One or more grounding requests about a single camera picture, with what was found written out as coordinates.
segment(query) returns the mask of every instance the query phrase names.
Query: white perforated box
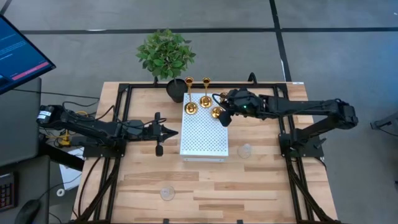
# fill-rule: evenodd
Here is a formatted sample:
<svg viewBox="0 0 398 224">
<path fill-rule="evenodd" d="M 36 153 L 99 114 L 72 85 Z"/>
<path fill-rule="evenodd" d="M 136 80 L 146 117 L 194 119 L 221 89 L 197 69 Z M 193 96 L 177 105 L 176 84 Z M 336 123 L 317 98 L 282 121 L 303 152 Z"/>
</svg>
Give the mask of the white perforated box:
<svg viewBox="0 0 398 224">
<path fill-rule="evenodd" d="M 214 102 L 209 108 L 200 106 L 199 100 L 204 95 L 192 93 L 198 112 L 189 115 L 184 110 L 189 95 L 184 94 L 180 155 L 185 161 L 224 162 L 228 157 L 228 129 L 211 116 L 212 109 L 217 106 Z"/>
</svg>

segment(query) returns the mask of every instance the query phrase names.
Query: keyboard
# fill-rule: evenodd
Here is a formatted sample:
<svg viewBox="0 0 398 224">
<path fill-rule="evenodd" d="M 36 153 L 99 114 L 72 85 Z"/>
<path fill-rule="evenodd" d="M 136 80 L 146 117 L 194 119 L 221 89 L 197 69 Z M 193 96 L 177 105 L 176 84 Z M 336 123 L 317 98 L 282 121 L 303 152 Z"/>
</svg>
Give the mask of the keyboard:
<svg viewBox="0 0 398 224">
<path fill-rule="evenodd" d="M 0 212 L 17 206 L 15 173 L 0 175 Z"/>
</svg>

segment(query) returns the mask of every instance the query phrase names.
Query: monitor screen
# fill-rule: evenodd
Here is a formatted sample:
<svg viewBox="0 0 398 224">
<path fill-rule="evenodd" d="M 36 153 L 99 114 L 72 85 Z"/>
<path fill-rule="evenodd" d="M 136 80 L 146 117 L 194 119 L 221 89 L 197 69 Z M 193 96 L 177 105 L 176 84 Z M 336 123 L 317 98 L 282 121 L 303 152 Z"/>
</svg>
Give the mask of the monitor screen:
<svg viewBox="0 0 398 224">
<path fill-rule="evenodd" d="M 0 94 L 53 69 L 55 65 L 0 16 Z"/>
</svg>

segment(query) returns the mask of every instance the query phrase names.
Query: gold candlestick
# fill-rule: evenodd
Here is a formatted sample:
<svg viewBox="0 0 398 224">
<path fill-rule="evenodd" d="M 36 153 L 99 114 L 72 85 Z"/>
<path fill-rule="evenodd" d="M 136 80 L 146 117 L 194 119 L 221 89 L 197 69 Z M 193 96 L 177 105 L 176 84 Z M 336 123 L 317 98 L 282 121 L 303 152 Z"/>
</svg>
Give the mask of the gold candlestick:
<svg viewBox="0 0 398 224">
<path fill-rule="evenodd" d="M 202 82 L 205 86 L 205 95 L 200 98 L 200 106 L 203 108 L 209 108 L 211 107 L 211 98 L 207 96 L 207 87 L 210 84 L 210 78 L 204 78 Z"/>
<path fill-rule="evenodd" d="M 195 114 L 196 112 L 198 112 L 198 105 L 194 102 L 192 102 L 192 98 L 191 98 L 191 86 L 193 83 L 193 78 L 192 77 L 187 77 L 185 79 L 185 83 L 188 86 L 188 94 L 189 94 L 189 103 L 187 103 L 184 106 L 185 112 L 189 115 L 191 114 Z"/>
<path fill-rule="evenodd" d="M 216 106 L 212 109 L 211 116 L 214 118 L 218 118 L 220 116 L 221 112 L 223 112 L 223 111 L 224 110 L 221 107 Z"/>
</svg>

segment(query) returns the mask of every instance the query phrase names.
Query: wooden tabletop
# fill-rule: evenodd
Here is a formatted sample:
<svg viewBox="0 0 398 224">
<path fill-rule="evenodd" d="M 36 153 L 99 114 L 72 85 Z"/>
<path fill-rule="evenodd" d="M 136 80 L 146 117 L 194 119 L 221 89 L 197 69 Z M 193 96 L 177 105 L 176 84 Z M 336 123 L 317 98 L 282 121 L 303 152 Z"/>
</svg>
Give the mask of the wooden tabletop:
<svg viewBox="0 0 398 224">
<path fill-rule="evenodd" d="M 97 116 L 115 104 L 118 85 L 118 82 L 104 83 Z M 302 83 L 287 83 L 287 86 L 290 100 L 307 100 Z M 209 88 L 208 91 L 220 93 L 229 89 Z M 273 95 L 270 89 L 249 88 L 249 91 Z M 192 92 L 204 92 L 204 89 Z M 128 119 L 147 122 L 160 112 L 167 118 L 164 123 L 167 128 L 181 132 L 182 107 L 181 103 L 172 102 L 163 88 L 134 89 Z M 110 113 L 102 120 L 111 121 L 112 116 Z M 294 116 L 294 121 L 297 128 L 313 123 L 311 116 Z M 278 134 L 277 119 L 261 121 L 234 116 L 228 126 L 229 157 L 223 163 L 183 162 L 179 155 L 180 134 L 164 142 L 162 157 L 155 156 L 155 142 L 129 143 L 121 160 L 112 223 L 161 223 L 163 218 L 169 218 L 171 223 L 236 223 L 239 219 L 245 223 L 294 223 L 292 196 L 285 160 L 280 156 Z M 246 143 L 252 146 L 252 154 L 242 159 L 237 150 Z M 95 160 L 91 158 L 85 162 L 75 210 L 81 186 Z M 313 158 L 303 158 L 303 163 L 310 193 L 326 214 L 337 218 L 325 168 Z M 102 168 L 103 159 L 88 180 L 82 212 L 97 194 Z M 174 199 L 168 202 L 160 197 L 161 188 L 167 186 L 175 189 Z M 301 193 L 299 197 L 303 218 L 306 218 Z M 108 194 L 103 200 L 102 218 L 107 202 Z"/>
</svg>

